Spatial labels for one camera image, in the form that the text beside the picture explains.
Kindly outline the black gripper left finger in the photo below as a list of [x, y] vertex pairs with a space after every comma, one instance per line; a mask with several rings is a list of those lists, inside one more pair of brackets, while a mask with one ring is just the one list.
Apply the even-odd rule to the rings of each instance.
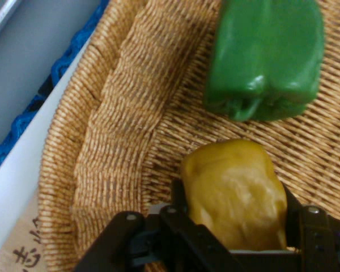
[[160, 261], [167, 271], [232, 271], [229, 251], [187, 215], [182, 181], [172, 183], [172, 202], [143, 216], [123, 211], [113, 217], [75, 271], [143, 271]]

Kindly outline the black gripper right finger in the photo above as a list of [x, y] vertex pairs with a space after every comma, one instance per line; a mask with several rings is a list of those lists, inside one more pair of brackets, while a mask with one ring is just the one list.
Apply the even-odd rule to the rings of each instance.
[[340, 219], [315, 205], [303, 205], [284, 187], [286, 238], [301, 259], [301, 271], [340, 271]]

